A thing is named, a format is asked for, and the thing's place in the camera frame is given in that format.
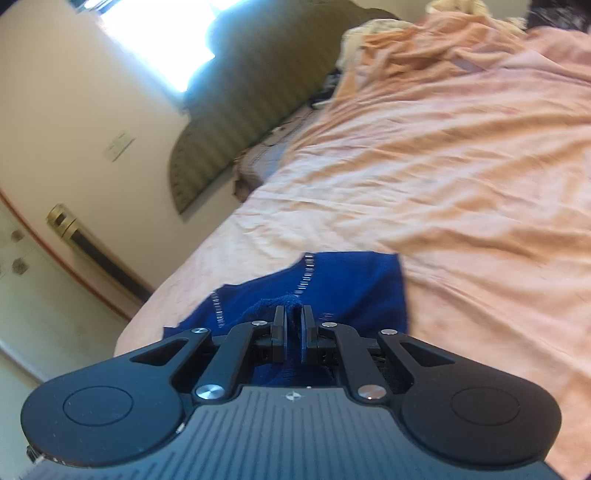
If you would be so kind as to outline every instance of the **pink bedsheet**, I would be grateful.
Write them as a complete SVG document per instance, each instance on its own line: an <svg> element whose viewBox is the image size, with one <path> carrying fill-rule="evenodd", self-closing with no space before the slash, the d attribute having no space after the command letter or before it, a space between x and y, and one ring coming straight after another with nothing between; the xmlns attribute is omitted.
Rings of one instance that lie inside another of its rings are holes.
<svg viewBox="0 0 591 480"><path fill-rule="evenodd" d="M411 334L542 385L591 472L591 38L429 16L367 38L333 105L152 296L117 353L303 251L400 252Z"/></svg>

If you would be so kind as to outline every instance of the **olive green headboard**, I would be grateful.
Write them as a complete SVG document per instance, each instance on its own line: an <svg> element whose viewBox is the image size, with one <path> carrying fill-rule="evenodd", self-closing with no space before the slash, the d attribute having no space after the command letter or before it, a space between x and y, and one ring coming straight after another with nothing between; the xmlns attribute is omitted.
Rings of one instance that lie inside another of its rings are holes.
<svg viewBox="0 0 591 480"><path fill-rule="evenodd" d="M189 85L191 120L171 155L179 213L244 148L319 89L345 30L392 17L349 0L243 0L222 12L208 35L216 57Z"/></svg>

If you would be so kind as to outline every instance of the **blue cloth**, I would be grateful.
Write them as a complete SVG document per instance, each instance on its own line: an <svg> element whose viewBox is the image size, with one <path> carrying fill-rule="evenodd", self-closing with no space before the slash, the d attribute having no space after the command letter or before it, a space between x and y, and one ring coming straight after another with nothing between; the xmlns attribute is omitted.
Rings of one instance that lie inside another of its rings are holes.
<svg viewBox="0 0 591 480"><path fill-rule="evenodd" d="M238 323L273 321L275 307L283 305L289 319L288 358L282 365L258 367L253 383L258 385L330 385L326 368L298 363L297 335L302 305L310 305L316 321L330 320L354 327L361 336L375 338L384 328L407 331L404 285L397 255L376 252L321 252L313 255L314 271L300 295L294 291L302 280L302 258L279 272L241 285L216 290L223 321L216 315L213 299L206 299L175 328L165 328L164 337L194 327L207 327L212 335L226 335Z"/></svg>

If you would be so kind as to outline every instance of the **door panel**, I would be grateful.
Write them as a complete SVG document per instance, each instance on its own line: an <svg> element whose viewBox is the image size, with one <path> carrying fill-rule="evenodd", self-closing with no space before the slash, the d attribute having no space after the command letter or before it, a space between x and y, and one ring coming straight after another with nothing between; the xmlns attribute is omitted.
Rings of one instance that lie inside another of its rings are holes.
<svg viewBox="0 0 591 480"><path fill-rule="evenodd" d="M19 229L21 235L12 236ZM15 260L21 268L14 269ZM39 380L109 358L126 321L65 272L0 204L0 348Z"/></svg>
<svg viewBox="0 0 591 480"><path fill-rule="evenodd" d="M31 466L27 440L21 430L21 406L39 382L0 352L0 478L19 478Z"/></svg>

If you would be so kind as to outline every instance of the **silver screw head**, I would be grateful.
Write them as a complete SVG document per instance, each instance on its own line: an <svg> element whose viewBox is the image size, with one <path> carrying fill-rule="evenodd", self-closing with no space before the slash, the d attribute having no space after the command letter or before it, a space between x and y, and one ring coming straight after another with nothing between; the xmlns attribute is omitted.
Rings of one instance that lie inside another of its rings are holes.
<svg viewBox="0 0 591 480"><path fill-rule="evenodd" d="M386 389L379 385L362 385L358 388L357 394L367 400L379 400L386 396Z"/></svg>
<svg viewBox="0 0 591 480"><path fill-rule="evenodd" d="M221 385L207 384L197 387L195 389L195 395L204 400L217 400L222 398L226 391Z"/></svg>

